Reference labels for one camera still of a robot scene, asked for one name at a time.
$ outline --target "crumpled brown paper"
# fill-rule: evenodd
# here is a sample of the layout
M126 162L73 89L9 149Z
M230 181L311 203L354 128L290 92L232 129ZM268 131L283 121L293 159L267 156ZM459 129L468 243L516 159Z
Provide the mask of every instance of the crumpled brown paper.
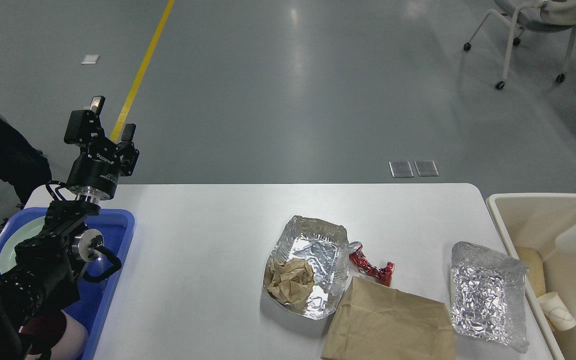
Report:
M446 305L353 277L339 302L325 360L455 360Z
M291 304L297 309L306 306L314 283L313 267L304 259L273 260L263 274L265 289L281 303Z

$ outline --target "black pants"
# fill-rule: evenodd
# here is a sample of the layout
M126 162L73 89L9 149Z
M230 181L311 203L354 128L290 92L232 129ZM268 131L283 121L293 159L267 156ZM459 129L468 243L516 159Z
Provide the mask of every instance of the black pants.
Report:
M37 187L52 178L48 160L0 119L0 179L14 187L21 203L25 204Z

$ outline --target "red wrapper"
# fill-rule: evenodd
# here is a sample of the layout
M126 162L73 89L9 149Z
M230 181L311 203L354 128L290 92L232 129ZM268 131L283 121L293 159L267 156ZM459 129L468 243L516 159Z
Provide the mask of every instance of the red wrapper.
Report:
M366 260L366 256L362 252L363 248L364 246L361 245L353 253L350 253L350 255L348 255L350 257L350 261L354 264L354 266L357 267L357 269L359 269L360 273L377 279L377 282L381 285L390 287L391 278L393 278L394 264L389 261L386 264L386 267L382 269L377 269L376 267L371 265L370 262L368 262L368 260Z

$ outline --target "crumpled foil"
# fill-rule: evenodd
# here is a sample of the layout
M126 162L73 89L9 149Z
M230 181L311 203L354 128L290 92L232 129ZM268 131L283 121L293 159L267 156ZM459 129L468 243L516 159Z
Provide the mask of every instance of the crumpled foil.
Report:
M371 265L370 262L368 262L368 259L366 259L366 256L362 251L363 248L363 244L359 243L358 248L355 251L352 251L350 255L348 255L350 257L350 261L363 275L371 276L375 278L379 284L384 285L385 287L390 287L391 279L393 278L394 264L389 261L386 263L385 267L377 269L377 267Z
M293 216L286 224L265 264L304 259L312 266L314 285L303 308L272 297L286 310L313 320L334 313L348 279L348 235L341 225L316 218Z
M528 351L521 260L460 241L452 247L450 317L458 334Z

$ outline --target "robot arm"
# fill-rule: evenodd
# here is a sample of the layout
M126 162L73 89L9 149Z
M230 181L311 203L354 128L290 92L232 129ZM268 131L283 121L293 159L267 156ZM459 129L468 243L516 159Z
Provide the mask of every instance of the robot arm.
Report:
M0 360L23 360L33 339L18 330L33 317L59 312L80 300L80 278L99 282L121 268L121 262L103 247L103 236L88 228L88 216L99 214L99 201L115 196L120 176L130 176L139 151L135 125L126 125L121 142L105 137L101 127L103 96L93 98L90 110L73 111L64 142L80 147L68 181L62 185L76 195L50 203L38 235L15 248L16 266L0 275ZM89 262L105 255L112 268L99 276L86 273Z

